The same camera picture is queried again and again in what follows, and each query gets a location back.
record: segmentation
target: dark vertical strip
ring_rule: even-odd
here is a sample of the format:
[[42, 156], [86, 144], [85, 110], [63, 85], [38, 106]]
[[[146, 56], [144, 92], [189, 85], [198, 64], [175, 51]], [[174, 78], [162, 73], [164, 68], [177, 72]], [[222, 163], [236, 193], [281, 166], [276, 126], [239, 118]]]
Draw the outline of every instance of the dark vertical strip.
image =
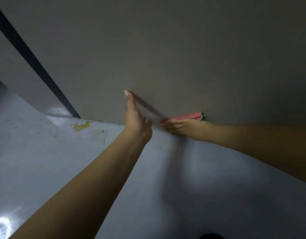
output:
[[17, 49], [17, 51], [23, 56], [27, 63], [34, 69], [34, 71], [39, 75], [39, 77], [45, 82], [49, 89], [56, 95], [56, 97], [61, 101], [61, 103], [67, 108], [73, 117], [80, 118], [79, 114], [70, 104], [68, 99], [64, 96], [62, 91], [59, 89], [57, 84], [52, 80], [50, 75], [40, 64], [38, 59], [29, 49], [24, 40], [17, 33], [12, 24], [5, 17], [3, 12], [0, 10], [0, 31], [5, 35], [5, 37], [12, 43], [12, 45]]

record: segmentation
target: bathroom floor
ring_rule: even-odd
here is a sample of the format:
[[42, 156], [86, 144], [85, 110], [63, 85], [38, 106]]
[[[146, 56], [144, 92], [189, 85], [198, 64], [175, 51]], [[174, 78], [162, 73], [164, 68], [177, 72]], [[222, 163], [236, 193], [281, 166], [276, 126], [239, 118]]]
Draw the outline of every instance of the bathroom floor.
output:
[[[118, 124], [41, 114], [0, 85], [0, 239], [122, 130]], [[306, 184], [236, 151], [154, 130], [96, 238], [205, 233], [306, 238]]]

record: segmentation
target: white floor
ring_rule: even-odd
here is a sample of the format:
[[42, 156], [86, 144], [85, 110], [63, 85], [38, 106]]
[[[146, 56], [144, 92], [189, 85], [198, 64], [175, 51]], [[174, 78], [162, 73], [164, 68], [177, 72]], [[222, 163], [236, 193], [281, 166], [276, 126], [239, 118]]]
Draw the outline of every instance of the white floor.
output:
[[[0, 239], [123, 130], [97, 121], [73, 129], [85, 122], [40, 114], [0, 85]], [[306, 238], [306, 184], [230, 149], [154, 130], [97, 238], [211, 232], [226, 239]]]

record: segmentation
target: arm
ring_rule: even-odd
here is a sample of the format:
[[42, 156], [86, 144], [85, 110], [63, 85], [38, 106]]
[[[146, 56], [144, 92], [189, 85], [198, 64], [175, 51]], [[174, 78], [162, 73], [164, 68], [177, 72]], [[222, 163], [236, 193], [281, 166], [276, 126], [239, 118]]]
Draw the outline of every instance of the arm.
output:
[[169, 120], [171, 133], [212, 142], [247, 154], [306, 182], [306, 128], [272, 125], [217, 125]]
[[152, 136], [133, 95], [126, 92], [124, 131], [90, 165], [67, 183], [11, 239], [94, 238], [144, 146]]

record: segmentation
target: pink cloth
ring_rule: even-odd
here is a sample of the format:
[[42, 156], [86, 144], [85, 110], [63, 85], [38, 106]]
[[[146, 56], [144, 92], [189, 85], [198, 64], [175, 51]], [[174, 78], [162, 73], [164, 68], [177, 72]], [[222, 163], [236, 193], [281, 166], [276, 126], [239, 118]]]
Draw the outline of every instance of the pink cloth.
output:
[[[189, 116], [175, 117], [175, 118], [171, 118], [170, 120], [182, 120], [182, 119], [197, 119], [200, 121], [203, 119], [203, 116], [202, 116], [202, 112], [195, 112], [194, 114], [191, 114]], [[165, 125], [167, 125], [165, 121], [160, 122], [160, 126], [165, 126]]]

